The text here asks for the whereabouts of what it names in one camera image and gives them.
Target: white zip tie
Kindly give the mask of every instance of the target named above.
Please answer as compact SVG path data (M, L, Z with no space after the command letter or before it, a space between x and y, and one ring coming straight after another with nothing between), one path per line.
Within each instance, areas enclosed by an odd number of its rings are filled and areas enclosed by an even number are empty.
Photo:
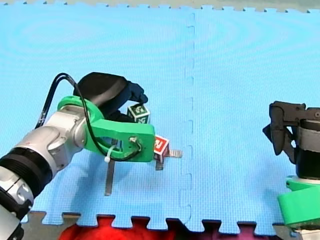
M106 156L104 157L104 161L105 161L106 163L109 163L109 162L110 162L110 160L111 160L110 156L111 156L112 150L113 150L116 146L117 146L117 145L112 145L112 146L109 148Z

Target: black cable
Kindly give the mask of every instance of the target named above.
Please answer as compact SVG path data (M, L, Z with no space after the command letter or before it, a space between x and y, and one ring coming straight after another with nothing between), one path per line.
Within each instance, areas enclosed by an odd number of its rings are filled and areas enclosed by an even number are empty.
M82 102L82 105L83 105L85 121L86 121L86 124L87 124L87 128L88 128L89 134L90 134L90 136L92 138L92 141L93 141L94 145L96 146L96 148L100 151L100 153L102 155L104 155L104 156L107 156L108 153L105 152L102 149L102 147L99 145L99 143L97 142L97 139L96 139L95 134L93 132L93 129L91 127L90 119L89 119L89 115L88 115L88 107L87 107L85 98L83 97L83 95L82 95L82 93L81 93L81 91L80 91L80 89L78 87L78 84L74 81L74 79L71 76L69 76L66 73L60 73L54 78L54 80L53 80L53 82L51 84L51 87L49 89L49 93L48 93L48 95L46 97L46 100L45 100L45 103L44 103L40 118L39 118L39 120L37 122L37 125L35 126L35 129L43 126L43 124L44 124L44 122L46 120L46 117L48 115L48 111L49 111L50 105L52 103L54 94L56 92L57 86L62 80L67 80L73 86L73 88L77 91L78 95L80 96L80 99L81 99L81 102ZM137 150L133 151L132 153L130 153L126 157L117 158L117 157L110 156L110 159L115 161L115 162L123 162L123 161L127 161L127 160L135 157L139 152L142 151L142 146L137 141L135 141L134 143L138 147Z

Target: green block face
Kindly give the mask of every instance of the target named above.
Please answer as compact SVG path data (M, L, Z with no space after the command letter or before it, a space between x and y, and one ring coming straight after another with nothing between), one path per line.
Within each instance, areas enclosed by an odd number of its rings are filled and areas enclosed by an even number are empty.
M137 117L135 119L135 122L138 124L147 124L148 123L148 115L147 116L141 116L141 117Z
M131 107L131 110L133 112L133 115L138 118L139 116L144 116L146 114L149 114L148 109L146 109L145 106L137 106L137 107Z

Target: blue foam mat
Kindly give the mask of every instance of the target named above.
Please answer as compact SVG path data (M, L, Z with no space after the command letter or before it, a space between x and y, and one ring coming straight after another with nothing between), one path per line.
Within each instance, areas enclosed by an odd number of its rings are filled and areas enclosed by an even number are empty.
M103 158L78 153L35 202L44 224L79 213L84 226L115 215L112 225L122 228L137 216L150 217L149 229L165 230L174 218L191 231L218 220L222 233L256 222L256 234L274 234L277 195L295 171L274 156L262 128L275 100L319 106L319 12L223 9L0 5L3 155L34 127L57 73L79 80L93 71L143 86L157 134L183 150L164 171L117 163L111 196ZM52 106L71 92L62 83Z

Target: red fabric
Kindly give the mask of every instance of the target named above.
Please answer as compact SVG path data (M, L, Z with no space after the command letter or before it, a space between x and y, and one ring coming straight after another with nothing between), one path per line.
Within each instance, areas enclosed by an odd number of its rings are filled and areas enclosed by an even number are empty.
M99 218L98 227L73 225L67 228L59 240L174 240L174 231L151 231L141 222L134 222L133 228L111 227L112 218Z

